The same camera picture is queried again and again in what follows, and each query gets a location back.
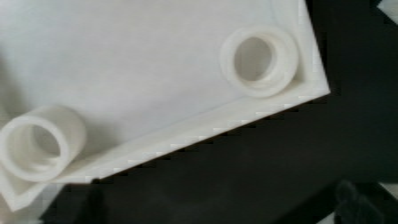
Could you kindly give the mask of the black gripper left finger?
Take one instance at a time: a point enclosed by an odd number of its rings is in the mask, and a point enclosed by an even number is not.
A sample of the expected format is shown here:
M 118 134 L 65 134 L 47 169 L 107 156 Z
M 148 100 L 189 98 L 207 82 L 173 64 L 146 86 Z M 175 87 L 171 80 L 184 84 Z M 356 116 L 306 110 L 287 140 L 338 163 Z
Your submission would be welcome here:
M 43 224 L 107 224 L 106 194 L 95 184 L 68 184 L 43 212 Z

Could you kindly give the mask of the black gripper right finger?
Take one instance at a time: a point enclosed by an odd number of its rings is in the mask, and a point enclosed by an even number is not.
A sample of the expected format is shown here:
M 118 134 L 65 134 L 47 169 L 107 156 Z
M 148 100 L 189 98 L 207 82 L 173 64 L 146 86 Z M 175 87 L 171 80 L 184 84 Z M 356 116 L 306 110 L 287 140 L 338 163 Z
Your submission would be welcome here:
M 340 182 L 335 224 L 398 224 L 398 196 L 379 183 Z

